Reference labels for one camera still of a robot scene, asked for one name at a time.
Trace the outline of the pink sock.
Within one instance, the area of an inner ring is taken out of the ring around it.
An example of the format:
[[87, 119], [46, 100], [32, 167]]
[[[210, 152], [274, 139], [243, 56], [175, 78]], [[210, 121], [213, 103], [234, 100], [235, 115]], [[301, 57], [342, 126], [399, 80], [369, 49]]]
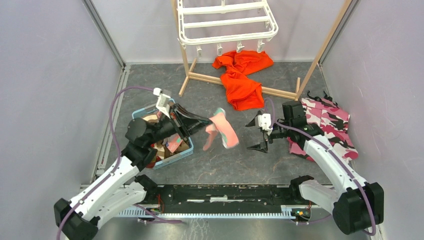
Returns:
[[205, 132], [208, 133], [208, 138], [202, 148], [204, 151], [211, 147], [218, 134], [220, 134], [222, 145], [226, 149], [234, 148], [240, 143], [235, 130], [226, 119], [226, 112], [224, 109], [220, 107], [217, 108], [214, 115], [210, 117], [209, 120], [211, 120], [212, 123], [205, 128]]

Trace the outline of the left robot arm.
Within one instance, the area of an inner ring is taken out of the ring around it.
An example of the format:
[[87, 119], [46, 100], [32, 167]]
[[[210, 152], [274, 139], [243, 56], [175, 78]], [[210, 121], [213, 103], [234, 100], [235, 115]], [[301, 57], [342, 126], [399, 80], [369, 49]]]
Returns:
[[161, 114], [157, 122], [132, 119], [125, 134], [128, 143], [110, 168], [78, 195], [55, 203], [54, 216], [59, 228], [56, 238], [64, 234], [70, 240], [91, 240], [102, 224], [127, 207], [141, 201], [153, 203], [157, 190], [150, 185], [137, 181], [131, 184], [129, 192], [119, 188], [156, 159], [158, 151], [153, 144], [173, 135], [185, 140], [212, 123], [178, 103], [169, 106], [168, 113]]

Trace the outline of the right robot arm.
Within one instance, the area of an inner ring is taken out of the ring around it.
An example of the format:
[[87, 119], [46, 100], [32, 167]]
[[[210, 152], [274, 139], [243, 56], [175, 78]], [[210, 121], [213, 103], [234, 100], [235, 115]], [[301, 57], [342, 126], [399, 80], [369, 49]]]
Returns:
[[289, 138], [297, 143], [325, 173], [333, 188], [304, 175], [290, 182], [289, 199], [295, 204], [308, 200], [331, 214], [337, 227], [346, 235], [363, 231], [377, 233], [384, 221], [382, 186], [368, 182], [335, 152], [325, 133], [316, 123], [307, 121], [307, 113], [299, 101], [283, 103], [283, 118], [273, 120], [272, 114], [258, 111], [247, 127], [259, 128], [263, 141], [250, 150], [267, 153], [275, 139]]

